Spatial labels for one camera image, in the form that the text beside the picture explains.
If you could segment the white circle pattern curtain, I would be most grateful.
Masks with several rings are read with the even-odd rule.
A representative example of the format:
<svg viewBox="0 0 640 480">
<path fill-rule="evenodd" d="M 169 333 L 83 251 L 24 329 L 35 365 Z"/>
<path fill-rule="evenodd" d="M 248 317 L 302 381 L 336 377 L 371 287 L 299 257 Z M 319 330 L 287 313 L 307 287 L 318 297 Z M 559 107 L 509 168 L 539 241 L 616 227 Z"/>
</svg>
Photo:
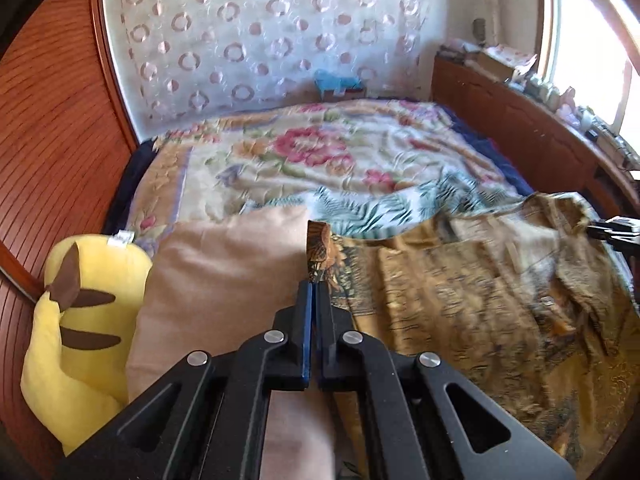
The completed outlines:
<svg viewBox="0 0 640 480">
<path fill-rule="evenodd" d="M 140 140 L 200 119 L 319 98 L 314 73 L 414 96 L 431 0 L 103 0 Z"/>
</svg>

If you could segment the cardboard box on cabinet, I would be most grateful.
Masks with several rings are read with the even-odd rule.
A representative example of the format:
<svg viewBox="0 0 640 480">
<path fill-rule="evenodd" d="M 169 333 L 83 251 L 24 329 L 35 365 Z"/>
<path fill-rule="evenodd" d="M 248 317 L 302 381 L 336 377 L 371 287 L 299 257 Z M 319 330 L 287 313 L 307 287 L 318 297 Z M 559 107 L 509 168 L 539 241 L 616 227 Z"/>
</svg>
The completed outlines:
<svg viewBox="0 0 640 480">
<path fill-rule="evenodd" d="M 517 80 L 526 75 L 537 61 L 537 55 L 511 48 L 505 44 L 480 51 L 475 62 L 498 81 Z"/>
</svg>

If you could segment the wooden louvered wardrobe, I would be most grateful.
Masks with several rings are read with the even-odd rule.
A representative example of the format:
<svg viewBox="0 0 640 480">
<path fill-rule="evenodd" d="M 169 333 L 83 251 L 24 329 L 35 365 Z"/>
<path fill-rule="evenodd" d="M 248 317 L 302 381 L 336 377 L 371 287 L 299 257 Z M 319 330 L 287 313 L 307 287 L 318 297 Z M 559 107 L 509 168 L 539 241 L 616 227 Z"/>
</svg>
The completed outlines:
<svg viewBox="0 0 640 480">
<path fill-rule="evenodd" d="M 137 141 L 115 86 L 102 0 L 1 0 L 1 474 L 47 479 L 62 451 L 20 388 L 65 237 L 96 233 Z"/>
</svg>

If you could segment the blue item on box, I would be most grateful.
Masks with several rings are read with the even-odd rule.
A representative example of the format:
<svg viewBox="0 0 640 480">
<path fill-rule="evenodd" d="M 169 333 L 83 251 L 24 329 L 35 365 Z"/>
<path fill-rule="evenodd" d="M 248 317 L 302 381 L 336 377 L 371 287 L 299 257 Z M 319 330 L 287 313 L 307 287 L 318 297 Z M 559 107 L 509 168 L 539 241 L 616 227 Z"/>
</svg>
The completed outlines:
<svg viewBox="0 0 640 480">
<path fill-rule="evenodd" d="M 363 99 L 367 90 L 357 77 L 337 76 L 326 70 L 314 73 L 314 85 L 321 102 L 340 102 Z"/>
</svg>

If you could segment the palm leaf bed sheet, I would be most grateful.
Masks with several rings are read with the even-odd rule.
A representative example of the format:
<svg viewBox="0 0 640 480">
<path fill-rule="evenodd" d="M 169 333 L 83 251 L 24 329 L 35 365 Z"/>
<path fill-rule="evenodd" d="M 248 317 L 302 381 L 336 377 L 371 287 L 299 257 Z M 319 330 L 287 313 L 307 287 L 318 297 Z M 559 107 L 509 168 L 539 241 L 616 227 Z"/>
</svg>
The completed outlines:
<svg viewBox="0 0 640 480">
<path fill-rule="evenodd" d="M 533 193 L 523 180 L 481 181 L 445 170 L 434 180 L 380 196 L 313 191 L 267 200 L 266 207 L 303 206 L 309 219 L 328 224 L 334 234 L 357 240 L 384 240 L 436 214 L 480 214 L 515 205 Z"/>
</svg>

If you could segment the golden patterned garment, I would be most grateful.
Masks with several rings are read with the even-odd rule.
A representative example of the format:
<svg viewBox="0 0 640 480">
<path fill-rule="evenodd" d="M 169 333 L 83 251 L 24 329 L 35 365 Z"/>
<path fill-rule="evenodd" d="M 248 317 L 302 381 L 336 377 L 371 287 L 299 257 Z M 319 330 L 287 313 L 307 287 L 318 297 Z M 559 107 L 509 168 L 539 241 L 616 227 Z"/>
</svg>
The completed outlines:
<svg viewBox="0 0 640 480">
<path fill-rule="evenodd" d="M 438 214 L 386 240 L 311 223 L 311 277 L 357 330 L 390 350 L 431 351 L 594 474 L 639 400 L 639 315 L 626 266 L 588 237 L 576 194 Z"/>
</svg>

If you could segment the yellow plush toy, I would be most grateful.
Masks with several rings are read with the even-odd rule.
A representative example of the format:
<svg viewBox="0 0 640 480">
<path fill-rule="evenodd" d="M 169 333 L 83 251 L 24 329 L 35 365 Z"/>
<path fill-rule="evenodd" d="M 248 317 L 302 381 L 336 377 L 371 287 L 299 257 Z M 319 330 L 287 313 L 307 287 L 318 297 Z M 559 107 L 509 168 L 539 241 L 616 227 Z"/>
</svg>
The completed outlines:
<svg viewBox="0 0 640 480">
<path fill-rule="evenodd" d="M 129 402 L 125 368 L 151 266 L 137 245 L 98 234 L 48 255 L 21 390 L 65 454 Z"/>
</svg>

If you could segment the wooden sideboard cabinet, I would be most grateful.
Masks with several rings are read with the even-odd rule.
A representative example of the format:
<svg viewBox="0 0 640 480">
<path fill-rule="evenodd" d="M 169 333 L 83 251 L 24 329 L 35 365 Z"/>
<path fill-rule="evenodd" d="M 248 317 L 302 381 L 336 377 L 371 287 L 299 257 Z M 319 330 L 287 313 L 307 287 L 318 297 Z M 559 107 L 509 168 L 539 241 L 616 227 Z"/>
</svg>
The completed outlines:
<svg viewBox="0 0 640 480">
<path fill-rule="evenodd" d="M 637 218 L 630 177 L 541 104 L 464 65 L 434 59 L 431 100 L 487 136 L 536 191 L 575 191 L 605 217 Z"/>
</svg>

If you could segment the floral quilt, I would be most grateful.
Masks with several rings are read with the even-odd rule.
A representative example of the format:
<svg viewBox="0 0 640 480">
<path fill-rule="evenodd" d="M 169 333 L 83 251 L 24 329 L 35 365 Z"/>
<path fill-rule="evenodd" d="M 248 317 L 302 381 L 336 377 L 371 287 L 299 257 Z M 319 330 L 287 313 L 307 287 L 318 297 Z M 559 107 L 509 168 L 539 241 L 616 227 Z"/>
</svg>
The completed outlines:
<svg viewBox="0 0 640 480">
<path fill-rule="evenodd" d="M 154 254 L 179 222 L 210 221 L 324 186 L 373 196 L 460 171 L 506 174 L 437 104 L 357 100 L 212 117 L 154 139 L 127 226 Z"/>
</svg>

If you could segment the beige pillow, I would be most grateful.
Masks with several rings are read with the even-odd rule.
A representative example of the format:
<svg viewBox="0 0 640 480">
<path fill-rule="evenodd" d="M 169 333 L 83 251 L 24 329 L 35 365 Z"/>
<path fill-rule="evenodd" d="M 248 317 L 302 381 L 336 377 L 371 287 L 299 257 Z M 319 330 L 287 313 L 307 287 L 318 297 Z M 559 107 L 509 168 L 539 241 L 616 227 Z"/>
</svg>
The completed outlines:
<svg viewBox="0 0 640 480">
<path fill-rule="evenodd" d="M 220 223 L 179 222 L 160 242 L 146 279 L 126 364 L 135 399 L 193 350 L 234 351 L 269 330 L 307 276 L 309 212 L 267 207 Z M 270 401 L 264 479 L 332 479 L 336 434 L 317 387 Z"/>
</svg>

